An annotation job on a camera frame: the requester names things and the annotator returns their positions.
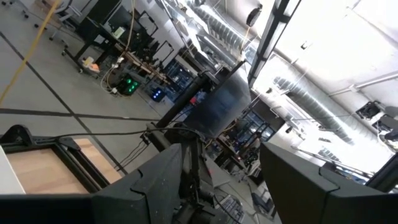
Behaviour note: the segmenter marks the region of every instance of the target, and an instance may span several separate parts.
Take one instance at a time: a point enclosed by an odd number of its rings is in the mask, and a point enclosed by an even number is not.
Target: metal frame
[[[27,127],[17,124],[0,136],[0,145],[6,154],[51,149],[89,193],[110,185],[72,138],[33,137]]]

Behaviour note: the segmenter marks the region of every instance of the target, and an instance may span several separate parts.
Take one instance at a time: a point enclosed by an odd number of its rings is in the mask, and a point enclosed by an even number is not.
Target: gray floor
[[[37,8],[32,8],[32,12],[44,17]],[[26,55],[37,35],[38,29],[33,25],[41,24],[42,21],[35,16],[31,16],[28,20],[23,19],[20,9],[17,7],[0,6],[0,15],[0,32],[9,41],[7,43],[0,37],[0,91],[3,91],[22,62],[18,52],[21,55]],[[72,61],[61,56],[63,45],[60,38],[69,43],[72,52],[76,52],[83,43],[64,33],[60,33],[59,37],[51,42],[48,37],[52,31],[53,27],[49,26],[49,29],[44,32],[34,55],[29,60],[31,67],[25,67],[16,84],[7,94],[1,109],[159,119],[170,107],[169,102],[154,103],[143,92],[134,94],[131,98],[115,98],[107,94],[100,88],[98,80],[88,75],[79,74]],[[85,55],[97,56],[98,53],[89,49]],[[59,96],[58,99],[43,81],[54,90],[55,94]],[[87,128],[92,133],[138,131],[145,129],[147,123],[147,121],[93,118],[80,118],[80,122],[79,119],[72,116],[37,116],[9,114],[4,110],[0,111],[2,111],[0,132],[5,132],[13,124],[24,124],[33,135],[38,136],[86,133]],[[120,161],[141,141],[138,135],[99,136],[99,144],[95,142],[94,138],[88,138],[110,162],[112,162],[111,159],[100,145],[103,145],[117,161]],[[149,146],[126,167],[126,170],[131,172],[156,154],[155,147]],[[233,180],[230,184],[222,186],[222,189],[240,198],[249,214],[254,213],[250,191],[246,184]],[[253,220],[247,216],[244,223],[253,223]],[[271,222],[263,218],[261,223]]]

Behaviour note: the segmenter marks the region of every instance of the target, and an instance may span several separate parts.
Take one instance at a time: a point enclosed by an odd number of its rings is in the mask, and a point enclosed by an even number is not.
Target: person
[[[260,148],[261,132],[256,131],[256,133],[254,133],[254,135],[255,135],[254,141],[247,142],[240,150],[239,154],[241,157],[244,157],[248,151],[253,151],[253,150]]]

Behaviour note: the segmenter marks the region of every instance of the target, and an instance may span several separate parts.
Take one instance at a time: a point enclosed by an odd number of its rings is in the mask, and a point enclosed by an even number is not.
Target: red object
[[[197,102],[196,97],[192,97],[192,99],[189,101],[191,104],[195,104]]]

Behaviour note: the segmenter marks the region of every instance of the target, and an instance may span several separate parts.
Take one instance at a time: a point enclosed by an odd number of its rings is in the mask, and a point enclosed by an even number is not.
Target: office chair
[[[57,17],[57,21],[60,26],[57,27],[57,30],[54,31],[54,33],[49,37],[49,40],[53,41],[54,37],[62,28],[66,29],[71,29],[75,30],[75,26],[73,25],[73,22],[70,20],[72,16],[82,16],[82,13],[75,7],[72,6],[73,0],[66,0],[62,2],[59,6],[57,6],[57,9],[54,11],[54,15]],[[62,43],[65,44],[65,48],[68,47],[68,44],[64,41],[61,40]]]
[[[22,7],[22,13],[24,14],[24,17],[25,17],[26,19],[29,18],[29,14],[28,14],[28,13],[29,13],[29,9],[25,6],[24,3],[22,3],[21,0],[8,0],[8,1],[2,1],[2,2],[1,2],[1,4],[2,4],[3,6],[6,6],[7,4],[12,5],[12,4],[14,4],[14,3],[20,5],[20,7]]]

